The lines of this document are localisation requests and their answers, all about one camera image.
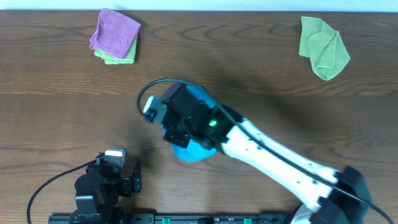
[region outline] wood grain surface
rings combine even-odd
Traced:
[[[109,148],[127,149],[127,171],[143,160],[142,192],[120,202],[130,212],[292,212],[300,205],[272,179],[222,154],[177,159],[135,106],[141,88],[163,77],[206,86],[309,159],[359,169],[374,203],[398,222],[398,14],[122,13],[142,24],[132,65],[105,65],[88,48],[99,11],[0,12],[0,223],[25,223],[42,183]],[[300,16],[322,18],[341,33],[351,61],[331,81],[298,54]],[[74,211],[83,172],[39,194],[34,223]],[[369,212],[365,223],[384,220]]]

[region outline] cloth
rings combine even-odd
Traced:
[[[351,59],[340,33],[314,17],[301,17],[302,33],[299,55],[310,58],[313,72],[323,80],[339,74]]]
[[[97,30],[90,39],[90,48],[123,59],[140,26],[140,23],[127,16],[103,9],[98,16]]]
[[[134,63],[134,59],[136,57],[136,50],[137,50],[137,38],[138,37],[136,37],[134,39],[134,41],[124,59],[118,59],[116,57],[113,57],[112,55],[110,55],[102,50],[95,50],[94,55],[104,59],[105,64],[107,64],[107,65],[117,65],[120,63]]]

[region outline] green cloth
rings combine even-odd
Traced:
[[[94,55],[104,59],[105,64],[107,65],[118,65],[120,63],[134,63],[134,59],[136,57],[136,50],[137,50],[137,38],[135,38],[134,41],[132,42],[131,47],[124,59],[118,59],[116,57],[113,57],[112,55],[102,50],[95,50]]]
[[[299,55],[310,58],[313,72],[331,80],[346,66],[350,57],[340,33],[314,17],[301,17],[302,33]]]

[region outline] black cable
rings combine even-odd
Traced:
[[[81,166],[78,166],[78,167],[75,167],[75,168],[70,169],[70,170],[68,170],[68,171],[65,171],[65,172],[63,172],[63,173],[61,173],[61,174],[58,174],[58,175],[56,175],[55,177],[51,178],[50,180],[46,181],[44,184],[42,184],[42,185],[36,190],[36,192],[31,196],[31,198],[30,198],[30,200],[29,200],[29,203],[27,204],[27,208],[26,208],[26,219],[27,219],[27,223],[28,223],[28,224],[32,224],[32,220],[30,219],[30,208],[32,207],[33,200],[35,200],[37,194],[39,194],[39,192],[40,192],[41,190],[43,190],[43,188],[44,188],[45,186],[47,186],[47,185],[48,185],[49,183],[51,183],[53,180],[55,180],[55,179],[57,179],[57,178],[59,178],[59,177],[61,177],[61,176],[63,176],[63,175],[69,174],[69,173],[71,173],[71,172],[73,172],[73,171],[76,171],[76,170],[78,170],[78,169],[81,169],[81,168],[83,168],[83,167],[86,167],[86,166],[88,166],[88,165],[90,165],[90,164],[94,164],[94,163],[95,163],[95,161],[87,162],[86,164],[83,164],[83,165],[81,165]]]
[[[187,137],[189,137],[195,141],[203,141],[204,140],[203,138],[192,134],[191,129],[188,127],[188,124],[187,124],[187,119],[189,119],[189,118],[191,118],[191,116],[182,118],[181,123],[180,123],[182,129],[187,133],[187,135],[188,135]]]
[[[205,94],[207,94],[207,97],[210,100],[213,100],[215,105],[218,107],[218,109],[223,112],[223,114],[234,124],[236,125],[249,139],[253,140],[256,144],[258,144],[259,146],[261,146],[262,148],[264,148],[265,150],[267,150],[269,153],[271,153],[273,156],[275,156],[276,158],[282,160],[283,162],[285,162],[286,164],[292,166],[293,168],[297,169],[298,171],[304,173],[305,175],[311,177],[312,179],[325,184],[328,187],[331,187],[334,190],[339,191],[342,194],[345,194],[365,205],[367,205],[369,208],[373,209],[375,212],[377,212],[378,214],[380,214],[383,218],[385,218],[390,224],[394,224],[394,222],[392,221],[392,219],[380,208],[378,208],[377,206],[375,206],[374,204],[372,204],[371,202],[368,202],[367,200],[357,197],[343,189],[340,189],[339,187],[337,187],[335,184],[323,179],[322,177],[311,173],[310,171],[304,169],[303,167],[300,167],[299,165],[297,165],[296,163],[286,159],[284,156],[280,155],[278,152],[275,152],[273,149],[267,147],[264,143],[262,143],[260,140],[256,139],[241,123],[237,122],[232,115],[230,115],[228,113],[228,111],[225,110],[225,108],[213,97],[210,95],[210,93],[208,93],[202,86],[194,84],[190,81],[186,81],[186,80],[181,80],[179,78],[162,78],[156,81],[151,82],[150,84],[148,84],[147,86],[145,86],[141,92],[138,94],[137,97],[137,108],[140,112],[140,114],[144,115],[144,112],[141,110],[141,98],[143,96],[143,94],[152,86],[158,84],[158,83],[163,83],[163,82],[175,82],[175,83],[182,83],[185,85],[190,85],[190,86],[195,86],[201,90],[203,90],[205,92]]]

